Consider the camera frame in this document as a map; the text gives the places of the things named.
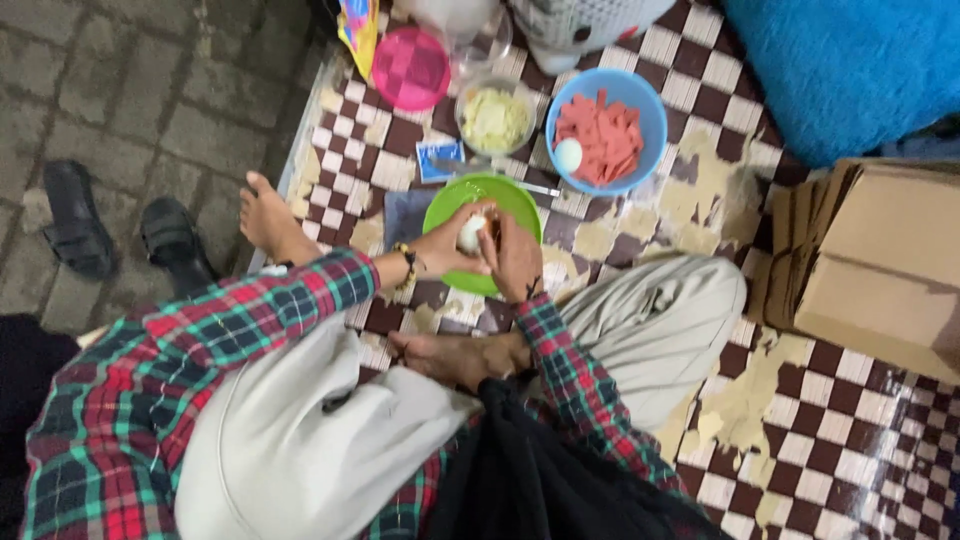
pink container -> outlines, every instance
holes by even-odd
[[[439,41],[416,27],[390,32],[373,53],[373,83],[394,107],[430,109],[450,86],[450,61]]]

knife blade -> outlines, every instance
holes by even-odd
[[[438,158],[436,156],[430,158],[430,163],[432,163],[433,166],[437,167],[442,171],[453,173],[457,176],[463,176],[465,174],[470,174],[470,173],[486,173],[486,172],[500,173],[500,171],[497,171],[496,169],[494,169],[490,163],[464,163],[462,161],[450,160],[448,158]],[[554,189],[552,187],[543,187],[542,185],[529,184],[529,183],[517,180],[516,178],[513,178],[511,180],[514,181],[514,184],[519,185],[520,187],[526,189],[527,191],[541,193],[549,197],[560,196],[559,189]]]

checkered mat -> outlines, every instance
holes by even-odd
[[[383,33],[409,23],[401,13],[382,12],[379,24]],[[739,200],[740,216],[749,219],[738,221],[749,225],[740,225],[742,230],[734,234],[719,223],[722,197],[708,192],[706,198],[691,199],[684,191],[716,184],[705,174],[712,170],[711,163],[739,162],[731,170],[749,170],[772,181],[774,189],[803,182],[809,171],[782,150],[759,87],[743,62],[743,50],[722,13],[680,0],[644,35],[587,55],[575,70],[556,79],[540,73],[528,58],[523,38],[517,37],[510,55],[493,71],[518,78],[534,91],[541,124],[559,88],[577,72],[595,66],[635,71],[660,92],[668,144],[650,182],[659,187],[660,201],[634,207],[631,196],[591,199],[568,189],[550,165],[540,132],[511,156],[494,160],[506,174],[563,190],[556,199],[533,194],[544,244],[551,246],[545,257],[548,289],[555,296],[570,294],[646,255],[674,248],[715,251],[733,259],[749,279],[754,258],[750,244],[763,241],[754,240],[754,234],[766,230],[763,221],[769,216],[762,211],[770,184],[760,182],[755,197]],[[457,136],[453,110],[458,86],[451,84],[435,108],[411,113],[393,110],[352,69],[332,71],[332,79],[315,88],[308,105],[306,118],[314,129],[299,137],[293,150],[288,200],[303,231],[322,248],[352,244],[376,254],[383,249],[384,193],[421,187],[417,141]],[[685,142],[694,139],[700,141],[699,150],[691,152]],[[749,157],[742,156],[748,147]],[[583,224],[612,224],[616,219],[645,226],[623,230],[613,225],[601,234],[608,249],[599,255],[586,249]],[[677,222],[672,229],[667,226],[671,219]],[[690,234],[678,237],[678,223]],[[388,331],[481,335],[512,325],[511,313],[500,300],[440,282],[418,282],[411,290],[388,296],[348,314],[348,325],[369,345],[363,359],[366,378],[392,362],[384,338]],[[752,448],[724,449],[713,438],[697,440],[700,432],[716,432],[715,415],[704,409],[709,398],[725,396],[725,388],[732,388],[738,378],[753,376],[752,366],[765,365],[766,356],[756,348],[760,340],[760,329],[741,322],[721,355],[719,373],[705,382],[686,415],[679,415],[681,442],[664,450],[710,516],[738,540],[947,540],[955,497],[949,477],[960,470],[954,455],[960,430],[957,388],[808,341],[802,355],[768,374],[769,392],[756,413],[762,414],[761,436]],[[749,401],[752,396],[730,399]]]

brown and white checkered floor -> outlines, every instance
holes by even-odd
[[[409,24],[396,12],[393,16],[382,12],[379,22],[381,32]],[[743,166],[752,174],[774,185],[803,182],[809,171],[783,150],[743,58],[744,51],[721,12],[679,1],[644,35],[587,55],[576,70],[556,79],[540,73],[522,37],[494,72],[518,78],[534,90],[540,122],[551,97],[578,71],[607,66],[643,76],[660,92],[667,110],[668,147],[658,171],[664,186],[695,186],[698,167],[703,177],[705,160],[717,157],[728,162],[743,158]],[[315,92],[317,110],[324,112],[312,113],[315,129],[301,148],[293,150],[297,170],[288,190],[304,232],[323,247],[348,245],[358,224],[365,231],[376,232],[379,227],[382,232],[378,220],[384,193],[421,187],[414,158],[416,142],[457,137],[456,91],[457,86],[451,85],[432,110],[393,110],[348,69]],[[701,149],[692,158],[682,157],[681,142],[695,135],[706,138],[711,156]],[[754,138],[749,156],[741,157],[748,137]],[[540,133],[493,165],[526,182],[565,188],[550,165]],[[756,208],[750,209],[756,212],[761,232],[763,221],[769,219],[761,218],[769,185],[759,183]],[[556,199],[539,194],[534,198],[544,225],[544,244],[570,253],[577,276],[570,270],[564,275],[582,278],[581,284],[629,267],[650,251],[675,247],[662,209],[654,205],[660,220],[651,234],[614,232],[604,258],[578,252],[575,238],[581,224],[605,218],[612,204],[622,214],[632,202],[590,199],[567,189]],[[699,221],[698,226],[714,217],[710,209],[691,207],[689,211],[693,213],[687,217]],[[372,253],[383,249],[382,240],[368,243]],[[711,250],[716,246],[704,245]],[[731,244],[726,239],[716,250],[740,264],[748,278],[750,251],[749,243]],[[383,339],[388,331],[424,330],[421,318],[414,316],[422,305],[434,310],[427,325],[430,331],[478,335],[507,331],[511,326],[509,310],[499,300],[450,289],[440,282],[418,282],[391,302],[375,298],[348,315],[348,325],[370,345],[364,360],[367,376],[386,369],[392,361]],[[741,323],[720,357],[719,372],[705,382],[687,414],[679,415],[684,437],[700,427],[703,400],[721,394],[749,370],[752,361],[759,361],[760,336],[760,329]],[[814,341],[806,343],[802,358],[783,363],[776,375],[776,392],[761,404],[760,444],[724,449],[715,440],[705,440],[667,450],[671,453],[665,457],[677,463],[691,493],[717,523],[738,540],[947,540],[955,498],[949,479],[960,471],[960,458],[954,455],[960,432],[960,389]],[[761,459],[767,474],[757,480],[751,471]]]

red and green plaid shirt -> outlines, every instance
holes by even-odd
[[[27,435],[24,538],[178,538],[174,497],[186,445],[224,374],[257,361],[379,286],[371,261],[334,250],[285,277],[248,276],[114,324],[54,378]],[[606,370],[580,350],[546,295],[517,309],[545,403],[531,414],[663,490],[682,495],[656,440],[634,430]],[[417,538],[456,441],[439,448],[362,533]]]

